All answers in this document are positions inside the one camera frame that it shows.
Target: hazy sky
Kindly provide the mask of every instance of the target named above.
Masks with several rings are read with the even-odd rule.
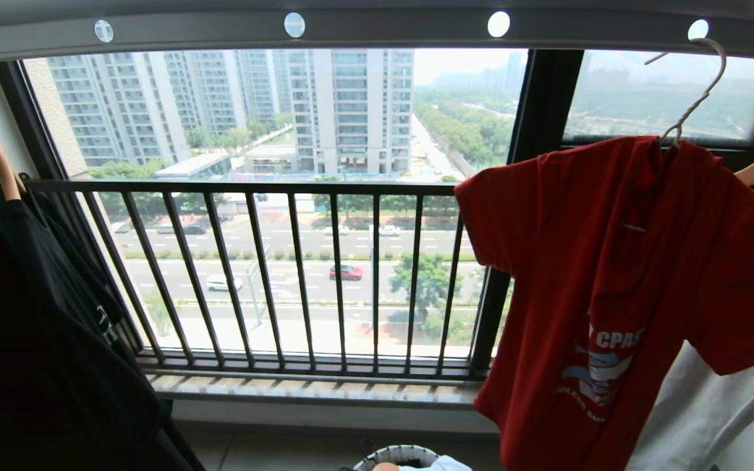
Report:
[[[506,48],[419,48],[415,50],[415,84],[430,84],[443,72],[481,72],[508,62],[515,50]],[[522,52],[526,62],[528,51]],[[651,65],[645,60],[655,56],[651,52],[592,51],[590,69],[627,69],[631,80],[647,77],[666,77],[675,82],[708,83],[715,76],[720,60],[700,54],[668,54]],[[730,57],[726,78],[754,79],[754,59]]]

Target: metal railing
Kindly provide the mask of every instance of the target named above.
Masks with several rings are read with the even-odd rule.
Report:
[[[463,241],[463,223],[458,211],[449,221],[454,222],[455,238],[452,240],[452,257],[445,259],[444,269],[449,265],[448,286],[446,297],[440,303],[443,309],[443,327],[440,341],[431,346],[435,355],[413,355],[413,339],[416,329],[416,290],[418,289],[419,261],[422,258],[422,220],[425,212],[424,199],[426,197],[449,197],[452,200],[452,184],[383,184],[383,183],[342,183],[342,182],[310,182],[310,183],[228,183],[212,181],[162,181],[162,180],[73,180],[50,181],[29,180],[30,188],[50,194],[68,194],[76,196],[82,194],[88,212],[97,228],[105,254],[117,272],[117,280],[129,297],[132,315],[135,315],[140,330],[135,328],[128,332],[128,336],[138,339],[137,357],[146,372],[180,372],[183,374],[228,375],[238,373],[256,374],[291,374],[291,375],[334,375],[334,376],[374,376],[398,379],[482,379],[487,368],[471,368],[473,355],[478,353],[482,357],[490,358],[490,348],[486,352],[476,352],[471,345],[463,358],[455,356],[445,357],[448,348],[448,329],[451,325],[451,313],[455,299],[458,262],[460,259],[461,242]],[[164,302],[170,324],[179,340],[179,348],[160,345],[159,337],[153,328],[153,320],[147,315],[141,295],[128,272],[125,256],[120,253],[114,233],[104,217],[101,206],[101,196],[104,194],[120,194],[123,206],[129,214],[129,223],[137,236],[143,250],[143,257],[147,260],[150,273],[153,275],[156,288]],[[179,244],[182,265],[188,274],[194,291],[194,297],[200,308],[211,349],[194,348],[190,344],[185,329],[179,320],[179,313],[175,306],[168,284],[165,282],[164,272],[159,266],[158,257],[150,242],[149,235],[141,209],[135,200],[136,194],[161,194],[164,200],[167,218],[170,219],[173,235]],[[222,328],[215,327],[212,314],[206,300],[203,283],[194,265],[194,254],[189,248],[188,238],[181,220],[181,208],[177,208],[175,196],[178,194],[200,194],[204,200],[204,218],[213,234],[213,242],[219,254],[219,265],[228,289],[228,299],[234,308],[234,319],[240,334],[242,351],[225,349],[219,339],[223,336]],[[249,327],[242,309],[242,303],[236,287],[236,272],[230,262],[230,254],[225,242],[221,218],[218,214],[215,196],[218,194],[243,194],[245,196],[245,214],[251,226],[251,239],[257,253],[257,271],[260,275],[261,289],[266,302],[266,312],[269,316],[270,329],[274,340],[274,351],[257,351],[251,348],[249,342]],[[259,194],[285,194],[287,208],[281,209],[289,215],[291,235],[291,253],[294,254],[298,292],[301,297],[301,310],[306,335],[306,351],[290,353],[281,345],[279,319],[276,316],[276,299],[270,285],[270,268],[266,248],[259,221],[257,196]],[[314,345],[314,331],[311,328],[311,305],[309,302],[308,282],[306,281],[304,253],[302,251],[302,236],[299,228],[299,211],[296,210],[296,196],[299,194],[326,194],[329,196],[330,227],[332,228],[332,262],[335,278],[335,295],[338,312],[338,355],[318,354]],[[371,241],[371,342],[373,351],[365,355],[361,351],[351,353],[346,351],[346,319],[344,316],[342,254],[340,253],[340,197],[341,196],[371,196],[373,203],[368,209],[370,225],[373,228],[369,236]],[[380,200],[384,196],[406,196],[414,199],[414,237],[411,251],[410,286],[408,289],[408,319],[406,320],[406,349],[403,355],[384,355],[380,352]],[[491,337],[482,341],[484,345],[493,345],[495,329],[481,332],[478,329],[480,313],[476,305],[473,323],[473,345],[480,335]],[[147,339],[146,343],[139,339],[139,332]]]

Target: printed graphic on shirt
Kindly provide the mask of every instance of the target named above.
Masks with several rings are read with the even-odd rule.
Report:
[[[566,366],[560,372],[560,379],[565,384],[554,390],[554,393],[573,397],[586,411],[587,417],[603,423],[607,420],[608,406],[615,402],[619,389],[624,384],[626,372],[636,353],[634,347],[644,330],[596,333],[590,324],[590,339],[595,334],[595,346],[610,349],[610,352],[591,351],[575,342],[578,364]],[[577,388],[566,385],[572,384],[572,379],[577,381]]]

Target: red t-shirt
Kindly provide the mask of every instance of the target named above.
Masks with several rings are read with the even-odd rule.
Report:
[[[754,191],[706,149],[621,137],[456,197],[479,263],[516,278],[476,398],[506,468],[622,470],[683,339],[718,374],[754,365]]]

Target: red car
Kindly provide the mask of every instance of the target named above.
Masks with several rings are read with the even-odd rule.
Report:
[[[342,279],[343,280],[362,280],[363,279],[363,269],[359,268],[359,266],[351,266],[351,265],[341,265],[339,266],[339,269],[342,270]],[[336,268],[335,266],[331,266],[330,268],[330,279],[335,280],[336,279]]]

